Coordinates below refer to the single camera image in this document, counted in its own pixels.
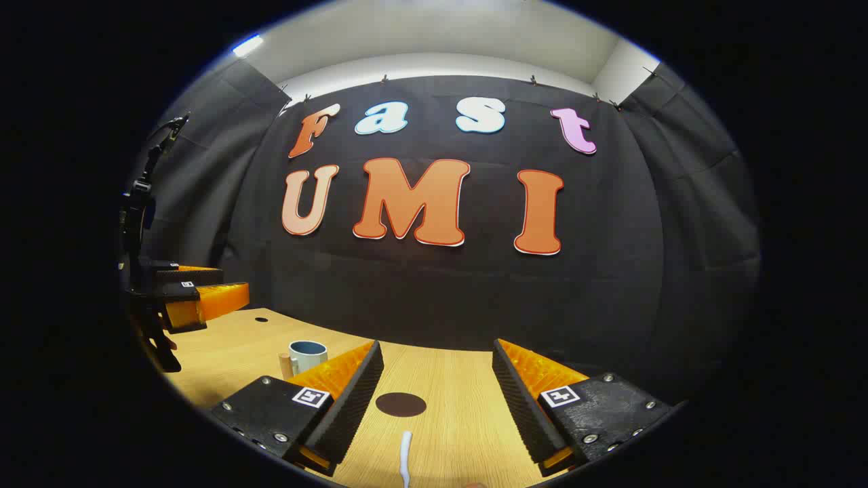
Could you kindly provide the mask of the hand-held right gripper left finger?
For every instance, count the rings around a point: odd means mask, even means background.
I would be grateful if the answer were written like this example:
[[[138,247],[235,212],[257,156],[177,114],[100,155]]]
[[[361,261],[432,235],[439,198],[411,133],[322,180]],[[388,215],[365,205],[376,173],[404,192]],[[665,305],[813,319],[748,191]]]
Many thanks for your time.
[[[255,447],[322,475],[334,474],[384,370],[376,340],[285,381],[264,375],[211,408]]]

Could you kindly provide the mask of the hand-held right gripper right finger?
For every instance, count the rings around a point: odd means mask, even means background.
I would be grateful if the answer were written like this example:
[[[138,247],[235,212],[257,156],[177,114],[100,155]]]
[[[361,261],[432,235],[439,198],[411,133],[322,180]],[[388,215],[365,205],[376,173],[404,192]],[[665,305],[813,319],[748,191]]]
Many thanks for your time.
[[[669,419],[672,407],[616,373],[587,375],[503,339],[492,370],[543,476],[582,468]]]

